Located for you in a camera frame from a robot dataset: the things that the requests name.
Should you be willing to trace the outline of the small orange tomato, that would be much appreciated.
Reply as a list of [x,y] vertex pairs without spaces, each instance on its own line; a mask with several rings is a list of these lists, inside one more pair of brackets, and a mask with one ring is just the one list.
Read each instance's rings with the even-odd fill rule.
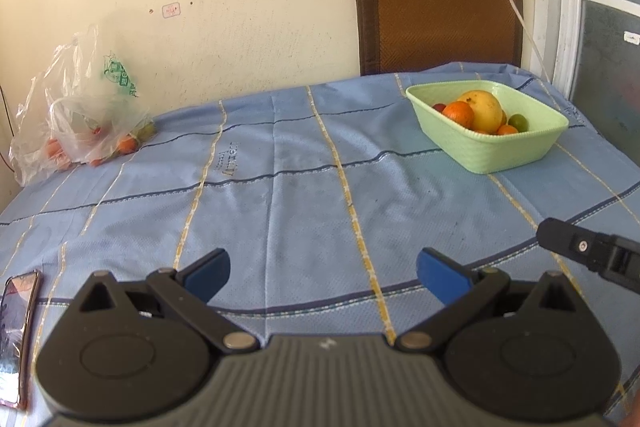
[[513,126],[510,126],[510,124],[503,124],[496,131],[496,135],[511,135],[511,134],[518,134],[518,129],[516,129]]

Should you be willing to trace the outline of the green tomato front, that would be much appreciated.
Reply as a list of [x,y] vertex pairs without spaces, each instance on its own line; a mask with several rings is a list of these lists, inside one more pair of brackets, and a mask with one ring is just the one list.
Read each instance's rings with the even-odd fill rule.
[[512,115],[508,120],[508,125],[518,130],[518,133],[527,132],[529,129],[529,122],[522,114]]

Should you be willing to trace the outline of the large yellow grapefruit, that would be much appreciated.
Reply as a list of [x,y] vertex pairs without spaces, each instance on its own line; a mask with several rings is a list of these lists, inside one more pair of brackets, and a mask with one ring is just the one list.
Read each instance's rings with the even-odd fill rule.
[[468,104],[473,112],[471,129],[488,134],[495,134],[503,125],[503,109],[495,95],[484,90],[471,90],[458,98],[459,102]]

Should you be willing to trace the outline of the orange tangerine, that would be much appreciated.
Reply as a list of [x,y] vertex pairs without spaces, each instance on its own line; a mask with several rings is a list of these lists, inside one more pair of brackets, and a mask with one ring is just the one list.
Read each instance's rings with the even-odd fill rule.
[[447,104],[442,115],[464,129],[471,129],[474,122],[474,110],[465,101],[454,101]]

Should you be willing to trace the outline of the orange fruit in bag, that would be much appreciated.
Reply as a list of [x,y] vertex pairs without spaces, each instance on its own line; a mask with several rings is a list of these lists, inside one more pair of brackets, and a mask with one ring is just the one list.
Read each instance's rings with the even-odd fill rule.
[[120,155],[128,155],[134,153],[139,148],[139,142],[133,135],[126,135],[117,143],[117,152]]

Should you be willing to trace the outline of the blue checked tablecloth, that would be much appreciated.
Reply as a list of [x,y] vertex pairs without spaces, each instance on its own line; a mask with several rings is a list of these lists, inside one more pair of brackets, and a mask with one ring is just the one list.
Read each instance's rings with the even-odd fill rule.
[[[505,84],[568,121],[540,161],[466,171],[421,131],[407,90]],[[231,277],[213,306],[260,339],[401,333],[435,313],[416,278],[433,247],[520,280],[564,271],[615,343],[621,419],[639,389],[639,298],[540,248],[549,217],[638,239],[639,169],[529,72],[465,63],[259,93],[157,117],[139,152],[26,187],[1,215],[1,274],[37,270],[42,345],[96,270],[123,281],[215,248]]]

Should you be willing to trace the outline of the light green plastic basket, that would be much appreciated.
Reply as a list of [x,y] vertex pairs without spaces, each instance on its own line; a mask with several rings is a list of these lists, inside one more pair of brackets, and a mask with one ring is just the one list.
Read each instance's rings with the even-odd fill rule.
[[[433,107],[437,103],[452,102],[474,89],[495,96],[509,116],[523,115],[528,121],[528,130],[503,136],[481,134],[462,128]],[[406,95],[427,138],[472,173],[494,173],[537,161],[568,128],[568,119],[554,108],[495,81],[423,83],[407,88]]]

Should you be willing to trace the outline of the smartphone in gold case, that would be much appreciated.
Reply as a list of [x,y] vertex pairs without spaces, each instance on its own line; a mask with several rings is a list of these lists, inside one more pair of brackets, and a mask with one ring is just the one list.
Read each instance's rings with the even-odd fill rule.
[[42,274],[26,272],[6,280],[1,297],[1,405],[24,410],[32,316]]

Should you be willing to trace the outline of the frosted glass door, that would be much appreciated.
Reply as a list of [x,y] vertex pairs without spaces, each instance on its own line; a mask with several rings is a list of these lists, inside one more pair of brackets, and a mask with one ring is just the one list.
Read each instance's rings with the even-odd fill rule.
[[639,0],[582,0],[574,104],[639,160]]

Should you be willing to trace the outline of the clear plastic bag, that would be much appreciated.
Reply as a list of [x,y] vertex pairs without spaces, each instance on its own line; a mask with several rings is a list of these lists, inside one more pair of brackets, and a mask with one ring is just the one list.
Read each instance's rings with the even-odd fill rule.
[[48,67],[32,78],[17,106],[9,160],[25,187],[124,156],[117,143],[128,134],[140,148],[155,134],[154,121],[124,63],[91,25],[57,46]]

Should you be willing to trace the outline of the small wall sticker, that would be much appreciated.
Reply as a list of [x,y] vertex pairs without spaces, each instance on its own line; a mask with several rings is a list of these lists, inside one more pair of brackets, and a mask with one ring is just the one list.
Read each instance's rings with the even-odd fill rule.
[[162,6],[162,17],[171,18],[181,14],[181,5],[179,2],[172,2]]

